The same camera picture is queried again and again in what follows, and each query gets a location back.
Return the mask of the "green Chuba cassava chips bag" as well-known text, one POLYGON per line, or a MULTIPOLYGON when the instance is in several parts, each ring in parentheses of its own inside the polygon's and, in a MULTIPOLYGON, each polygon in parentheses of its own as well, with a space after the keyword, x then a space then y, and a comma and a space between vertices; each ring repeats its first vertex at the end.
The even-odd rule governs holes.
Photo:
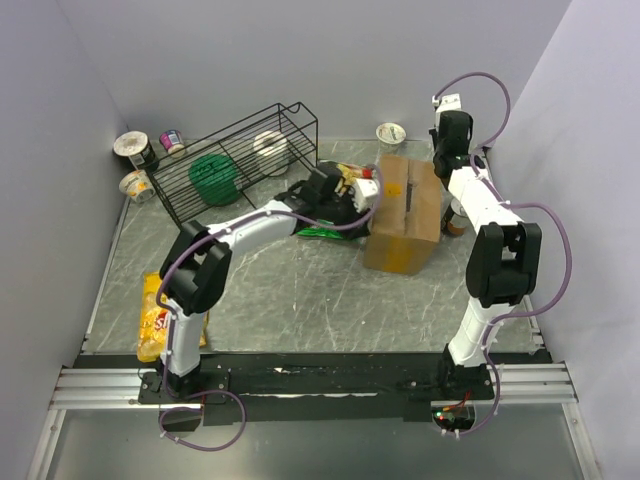
MULTIPOLYGON (((339 168, 339 166, 335 162, 323 162, 319 164, 317 167, 338 167, 339 168)), ((355 210, 353 201, 352 201, 352 193, 353 193, 352 184, 348 183, 345 177, 345 173, 343 171, 342 171, 342 174, 344 178, 343 184, 336 189, 336 192, 342 196, 342 199, 346 203, 346 208, 348 209, 347 219, 346 220, 320 220, 320 219, 313 220, 311 218, 309 219, 313 220, 318 224, 332 226, 333 228, 341 227, 341 230, 334 230, 334 232, 338 233, 342 238, 346 240, 355 240, 355 239, 362 238, 369 235, 369 228, 367 226, 367 221, 362 221, 362 218, 365 216, 366 213, 369 212, 369 210, 365 211, 364 213, 358 213, 355 210)), ((297 201, 297 205, 296 207, 293 208, 294 212, 299 215, 301 215, 299 213, 300 187, 296 190, 296 193, 294 194, 295 200, 297 201)))

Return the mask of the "brown cardboard express box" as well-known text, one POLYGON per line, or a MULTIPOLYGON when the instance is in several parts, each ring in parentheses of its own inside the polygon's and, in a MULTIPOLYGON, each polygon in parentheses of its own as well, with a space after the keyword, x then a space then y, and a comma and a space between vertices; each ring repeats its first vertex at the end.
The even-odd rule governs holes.
POLYGON ((379 166, 384 185, 372 219, 363 266, 415 275, 440 240, 441 185, 431 162, 385 154, 379 166))

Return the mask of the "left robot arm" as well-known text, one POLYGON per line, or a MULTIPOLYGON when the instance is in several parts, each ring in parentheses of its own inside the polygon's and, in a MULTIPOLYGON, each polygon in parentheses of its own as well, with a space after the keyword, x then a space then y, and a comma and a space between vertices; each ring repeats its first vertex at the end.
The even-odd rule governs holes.
POLYGON ((160 355, 162 389, 174 401, 198 389, 199 347, 205 315, 223 296, 232 260, 315 226, 358 238, 379 203, 379 186, 349 179, 332 163, 232 220, 184 223, 161 269, 157 305, 166 310, 166 340, 160 355))

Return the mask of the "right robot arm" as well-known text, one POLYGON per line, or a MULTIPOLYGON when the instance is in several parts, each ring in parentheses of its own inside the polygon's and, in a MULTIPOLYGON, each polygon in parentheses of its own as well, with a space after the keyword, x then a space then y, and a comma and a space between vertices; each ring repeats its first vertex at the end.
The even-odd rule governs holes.
POLYGON ((473 119, 462 110, 436 114, 434 171, 475 232, 466 267, 469 302, 439 364, 437 386, 461 397, 479 380, 501 323, 536 286, 542 231, 524 222, 495 188, 489 169, 470 151, 473 119))

